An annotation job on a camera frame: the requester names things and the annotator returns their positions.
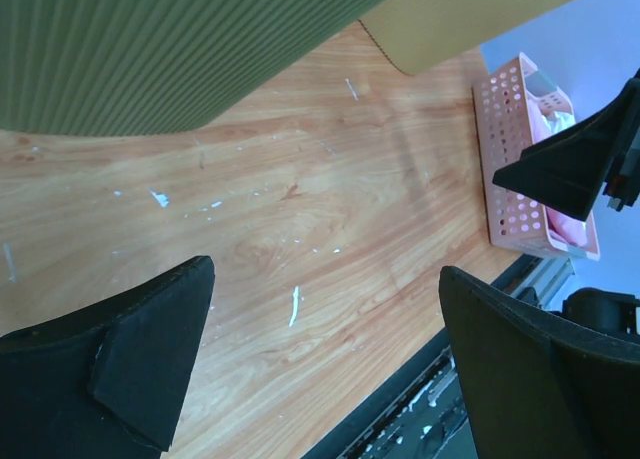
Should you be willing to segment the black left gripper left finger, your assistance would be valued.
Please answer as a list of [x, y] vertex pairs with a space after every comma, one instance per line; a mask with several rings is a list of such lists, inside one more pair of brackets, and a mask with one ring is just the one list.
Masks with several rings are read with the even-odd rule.
[[211, 307], [196, 256], [1, 338], [4, 458], [158, 458], [171, 447]]

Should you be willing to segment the green ribbed plastic bin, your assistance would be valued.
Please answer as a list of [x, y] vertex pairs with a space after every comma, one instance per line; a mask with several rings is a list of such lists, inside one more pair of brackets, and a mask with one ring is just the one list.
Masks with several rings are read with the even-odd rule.
[[1, 126], [200, 128], [383, 0], [1, 0]]

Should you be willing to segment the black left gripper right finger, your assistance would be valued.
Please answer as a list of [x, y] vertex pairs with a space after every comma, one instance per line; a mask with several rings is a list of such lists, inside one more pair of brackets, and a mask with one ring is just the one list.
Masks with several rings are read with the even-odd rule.
[[439, 297], [479, 457], [638, 457], [639, 341], [453, 266], [441, 270]]

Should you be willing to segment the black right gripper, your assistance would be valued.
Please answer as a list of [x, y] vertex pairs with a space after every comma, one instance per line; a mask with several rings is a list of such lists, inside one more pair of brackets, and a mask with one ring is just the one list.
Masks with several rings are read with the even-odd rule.
[[573, 127], [524, 149], [492, 183], [584, 221], [600, 194], [616, 212], [639, 195], [639, 76]]

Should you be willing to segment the yellow ribbed plastic bin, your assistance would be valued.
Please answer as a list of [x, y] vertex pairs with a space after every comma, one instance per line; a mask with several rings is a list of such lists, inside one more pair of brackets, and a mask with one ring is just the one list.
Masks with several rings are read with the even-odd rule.
[[572, 0], [384, 0], [360, 18], [399, 71], [418, 75]]

